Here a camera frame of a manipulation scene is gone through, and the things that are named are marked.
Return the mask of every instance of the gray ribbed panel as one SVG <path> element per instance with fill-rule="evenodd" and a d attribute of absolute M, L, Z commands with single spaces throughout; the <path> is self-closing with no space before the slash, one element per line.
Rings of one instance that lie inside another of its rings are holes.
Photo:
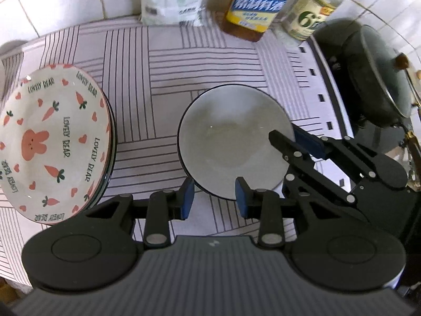
<path fill-rule="evenodd" d="M 19 316 L 409 316 L 413 310 L 390 289 L 342 295 L 315 287 L 282 253 L 259 250 L 247 236 L 178 236 L 173 246 L 146 252 L 111 287 L 75 296 L 35 290 L 13 309 Z"/>

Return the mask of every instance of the stack of plates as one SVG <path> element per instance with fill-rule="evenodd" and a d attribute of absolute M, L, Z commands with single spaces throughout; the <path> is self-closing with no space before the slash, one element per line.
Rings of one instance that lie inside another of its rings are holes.
<path fill-rule="evenodd" d="M 70 64 L 28 75 L 0 114 L 0 184 L 32 221 L 54 224 L 92 206 L 107 187 L 115 121 L 95 81 Z"/>

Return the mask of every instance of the brown liquid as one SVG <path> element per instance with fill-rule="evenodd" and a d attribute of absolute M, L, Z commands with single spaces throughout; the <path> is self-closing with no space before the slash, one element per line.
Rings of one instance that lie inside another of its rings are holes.
<path fill-rule="evenodd" d="M 258 42 L 263 36 L 263 33 L 261 32 L 253 31 L 249 28 L 236 25 L 229 22 L 226 18 L 224 18 L 222 21 L 220 28 L 225 33 L 228 33 L 237 38 L 248 40 L 249 42 Z"/>

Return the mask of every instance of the frying pan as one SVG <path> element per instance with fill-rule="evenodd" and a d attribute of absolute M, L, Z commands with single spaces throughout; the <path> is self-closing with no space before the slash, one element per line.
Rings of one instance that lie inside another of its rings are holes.
<path fill-rule="evenodd" d="M 372 27 L 363 25 L 342 46 L 347 69 L 368 121 L 379 127 L 399 126 L 421 175 L 421 149 L 410 119 L 413 90 L 409 61 L 397 54 Z"/>

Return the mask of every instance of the striped tablecloth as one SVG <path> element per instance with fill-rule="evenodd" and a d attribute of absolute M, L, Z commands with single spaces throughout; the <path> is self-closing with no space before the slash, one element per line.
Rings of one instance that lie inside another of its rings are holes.
<path fill-rule="evenodd" d="M 20 79 L 53 63 L 72 63 L 87 71 L 108 96 L 117 121 L 114 171 L 103 200 L 119 193 L 146 198 L 177 188 L 184 173 L 176 153 L 176 132 L 188 104 L 223 83 L 242 83 L 276 98 L 291 120 L 312 134 L 352 135 L 336 86 L 317 44 L 311 39 L 287 50 L 272 31 L 258 43 L 222 33 L 220 15 L 208 13 L 203 27 L 142 26 L 137 17 L 69 27 L 30 41 L 5 56 L 3 102 Z M 348 177 L 330 161 L 316 168 L 345 189 Z M 133 237 L 142 239 L 142 220 Z M 291 219 L 284 219 L 287 240 L 295 239 Z M 240 217 L 232 201 L 196 188 L 186 221 L 172 221 L 172 239 L 183 235 L 256 237 L 257 220 Z M 29 285 L 21 262 L 26 241 L 46 226 L 29 221 L 0 195 L 0 276 Z"/>

